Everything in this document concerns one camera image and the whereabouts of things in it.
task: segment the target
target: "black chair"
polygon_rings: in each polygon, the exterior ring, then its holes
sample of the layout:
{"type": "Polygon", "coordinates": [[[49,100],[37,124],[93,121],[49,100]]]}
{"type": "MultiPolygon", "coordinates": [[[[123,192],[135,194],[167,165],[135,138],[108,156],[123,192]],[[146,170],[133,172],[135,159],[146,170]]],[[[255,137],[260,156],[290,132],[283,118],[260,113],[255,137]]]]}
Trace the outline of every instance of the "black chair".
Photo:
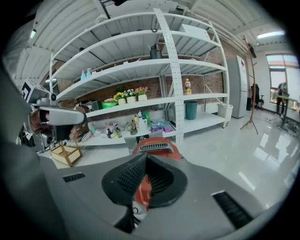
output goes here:
{"type": "MultiPolygon", "coordinates": [[[[253,104],[253,86],[251,86],[251,91],[252,91],[252,104],[253,104]]],[[[261,110],[263,110],[263,96],[261,95],[262,98],[259,98],[259,87],[257,84],[255,84],[255,108],[258,109],[260,108],[261,110]]]]}

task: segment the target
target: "glossy white floor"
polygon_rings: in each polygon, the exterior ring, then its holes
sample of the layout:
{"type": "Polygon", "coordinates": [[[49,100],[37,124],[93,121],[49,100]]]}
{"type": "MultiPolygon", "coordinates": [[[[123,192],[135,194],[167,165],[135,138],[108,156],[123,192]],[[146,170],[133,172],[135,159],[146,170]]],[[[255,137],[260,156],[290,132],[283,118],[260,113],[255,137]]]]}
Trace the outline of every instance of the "glossy white floor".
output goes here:
{"type": "MultiPolygon", "coordinates": [[[[220,126],[185,134],[177,145],[181,154],[196,165],[211,168],[251,192],[266,207],[282,200],[298,172],[300,145],[298,139],[264,119],[275,116],[255,111],[255,125],[240,128],[250,113],[241,119],[232,118],[220,126]]],[[[125,144],[85,147],[77,166],[90,165],[128,155],[125,144]]],[[[58,168],[66,167],[55,161],[58,168]]]]}

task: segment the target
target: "person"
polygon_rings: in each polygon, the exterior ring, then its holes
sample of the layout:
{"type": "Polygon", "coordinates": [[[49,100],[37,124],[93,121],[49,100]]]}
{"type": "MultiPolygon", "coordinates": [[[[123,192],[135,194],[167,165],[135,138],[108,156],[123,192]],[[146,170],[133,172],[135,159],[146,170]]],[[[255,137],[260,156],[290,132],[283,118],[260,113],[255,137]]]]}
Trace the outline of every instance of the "person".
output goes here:
{"type": "MultiPolygon", "coordinates": [[[[277,95],[278,96],[288,96],[286,82],[282,82],[278,85],[277,95]]],[[[277,97],[277,110],[276,110],[276,113],[277,113],[277,115],[281,116],[281,115],[284,114],[284,112],[285,112],[285,101],[281,97],[277,97]],[[280,103],[282,103],[281,114],[279,113],[280,103]]]]}

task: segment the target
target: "white trash bin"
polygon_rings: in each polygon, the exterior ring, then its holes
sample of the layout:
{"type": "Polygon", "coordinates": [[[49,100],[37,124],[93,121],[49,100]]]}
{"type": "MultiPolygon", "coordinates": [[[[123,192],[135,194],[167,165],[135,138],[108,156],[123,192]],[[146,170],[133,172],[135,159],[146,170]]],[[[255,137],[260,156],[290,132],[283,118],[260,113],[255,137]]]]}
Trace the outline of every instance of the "white trash bin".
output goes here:
{"type": "MultiPolygon", "coordinates": [[[[217,115],[224,118],[226,112],[226,104],[217,104],[217,115]]],[[[231,119],[231,114],[233,113],[233,106],[228,105],[228,112],[227,112],[227,118],[226,118],[226,125],[229,123],[231,119]]]]}

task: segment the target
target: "refrigerator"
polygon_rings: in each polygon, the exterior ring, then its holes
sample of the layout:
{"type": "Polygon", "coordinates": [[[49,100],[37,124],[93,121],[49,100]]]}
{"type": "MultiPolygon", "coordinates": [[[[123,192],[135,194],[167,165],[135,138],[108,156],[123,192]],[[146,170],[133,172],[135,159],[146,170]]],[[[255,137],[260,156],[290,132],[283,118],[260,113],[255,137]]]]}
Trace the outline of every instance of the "refrigerator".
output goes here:
{"type": "Polygon", "coordinates": [[[246,113],[248,88],[247,88],[247,73],[245,61],[236,56],[233,59],[227,60],[229,74],[229,104],[233,106],[232,116],[241,118],[246,113]]]}

